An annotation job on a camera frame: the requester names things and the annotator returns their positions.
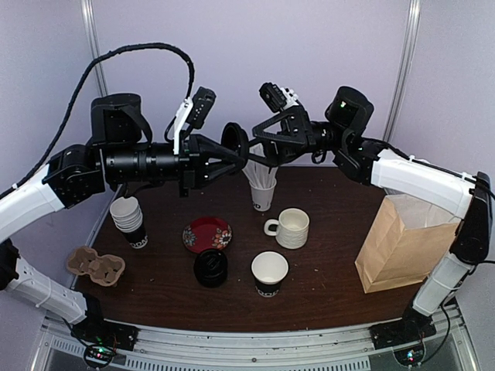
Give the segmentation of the stack of black lids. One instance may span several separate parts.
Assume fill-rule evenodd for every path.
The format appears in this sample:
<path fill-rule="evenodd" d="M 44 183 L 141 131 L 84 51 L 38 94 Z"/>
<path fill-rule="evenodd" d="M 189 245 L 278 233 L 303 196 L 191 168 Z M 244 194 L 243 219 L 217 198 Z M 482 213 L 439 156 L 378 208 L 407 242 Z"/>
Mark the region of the stack of black lids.
<path fill-rule="evenodd" d="M 193 273 L 202 286 L 218 288 L 227 279 L 227 256 L 222 250 L 205 250 L 197 255 L 193 265 Z"/>

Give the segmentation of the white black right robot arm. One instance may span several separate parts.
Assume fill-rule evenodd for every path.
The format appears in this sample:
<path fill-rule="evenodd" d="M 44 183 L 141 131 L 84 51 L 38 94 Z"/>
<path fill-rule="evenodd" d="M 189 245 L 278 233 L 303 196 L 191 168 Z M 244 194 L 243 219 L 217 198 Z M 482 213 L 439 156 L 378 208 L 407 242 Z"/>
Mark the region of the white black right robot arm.
<path fill-rule="evenodd" d="M 490 177 L 430 165 L 386 141 L 365 138 L 374 105 L 352 87 L 338 88 L 324 121 L 312 121 L 292 89 L 267 82 L 259 94 L 274 115 L 253 127 L 250 143 L 262 144 L 264 154 L 250 155 L 250 160 L 278 167 L 311 154 L 312 162 L 319 164 L 332 152 L 334 164 L 348 179 L 414 196 L 459 218 L 449 252 L 397 323 L 400 339 L 414 340 L 468 273 L 487 258 L 493 225 Z"/>

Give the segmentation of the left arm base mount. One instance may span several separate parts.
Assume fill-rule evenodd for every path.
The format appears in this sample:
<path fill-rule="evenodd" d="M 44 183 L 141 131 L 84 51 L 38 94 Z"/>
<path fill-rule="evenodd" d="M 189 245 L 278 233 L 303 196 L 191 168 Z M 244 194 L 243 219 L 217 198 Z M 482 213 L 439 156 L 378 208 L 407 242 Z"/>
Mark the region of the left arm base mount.
<path fill-rule="evenodd" d="M 118 350 L 132 351 L 138 337 L 137 327 L 109 322 L 100 314 L 90 312 L 82 322 L 67 323 L 67 327 L 84 347 L 84 362 L 93 369 L 109 366 L 118 356 Z"/>

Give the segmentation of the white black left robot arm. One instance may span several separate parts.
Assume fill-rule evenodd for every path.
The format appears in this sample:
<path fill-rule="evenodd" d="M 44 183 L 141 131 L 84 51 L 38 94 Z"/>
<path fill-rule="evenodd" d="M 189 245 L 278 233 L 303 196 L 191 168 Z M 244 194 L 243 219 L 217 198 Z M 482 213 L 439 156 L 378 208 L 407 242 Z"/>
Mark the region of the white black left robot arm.
<path fill-rule="evenodd" d="M 130 182 L 179 184 L 179 194 L 202 189 L 238 173 L 248 159 L 248 137 L 240 125 L 224 127 L 220 141 L 199 133 L 215 96 L 202 88 L 181 105 L 173 142 L 155 143 L 137 94 L 112 94 L 90 107 L 92 135 L 54 155 L 25 184 L 1 201 L 1 287 L 45 308 L 95 343 L 111 337 L 96 298 L 65 288 L 38 272 L 12 243 L 12 235 L 62 209 L 69 209 L 106 188 Z"/>

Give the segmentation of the black white paper cup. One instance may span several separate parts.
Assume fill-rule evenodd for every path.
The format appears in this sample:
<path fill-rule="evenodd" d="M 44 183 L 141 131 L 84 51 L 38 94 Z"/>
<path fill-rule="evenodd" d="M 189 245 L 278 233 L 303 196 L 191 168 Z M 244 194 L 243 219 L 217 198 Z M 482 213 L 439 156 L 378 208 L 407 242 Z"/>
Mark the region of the black white paper cup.
<path fill-rule="evenodd" d="M 256 291 L 263 298 L 273 298 L 279 293 L 288 271 L 288 261 L 275 251 L 264 251 L 251 262 Z"/>

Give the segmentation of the stack of paper cups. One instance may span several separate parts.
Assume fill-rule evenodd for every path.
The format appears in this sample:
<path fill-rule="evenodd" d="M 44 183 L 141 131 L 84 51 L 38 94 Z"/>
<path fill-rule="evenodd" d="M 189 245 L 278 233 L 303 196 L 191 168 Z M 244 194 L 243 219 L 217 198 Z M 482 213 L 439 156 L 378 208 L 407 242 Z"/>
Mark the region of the stack of paper cups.
<path fill-rule="evenodd" d="M 110 206 L 111 218 L 133 249 L 142 249 L 149 241 L 138 200 L 119 197 Z"/>

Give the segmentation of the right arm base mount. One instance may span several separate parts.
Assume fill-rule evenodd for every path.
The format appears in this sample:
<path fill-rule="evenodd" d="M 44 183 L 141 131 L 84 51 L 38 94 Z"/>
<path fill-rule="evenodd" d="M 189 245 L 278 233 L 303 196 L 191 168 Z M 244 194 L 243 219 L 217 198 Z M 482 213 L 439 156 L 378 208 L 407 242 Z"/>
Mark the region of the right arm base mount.
<path fill-rule="evenodd" d="M 370 337 L 374 348 L 393 348 L 394 358 L 408 368 L 420 366 L 425 359 L 424 340 L 436 334 L 432 316 L 424 316 L 408 306 L 398 320 L 372 325 Z"/>

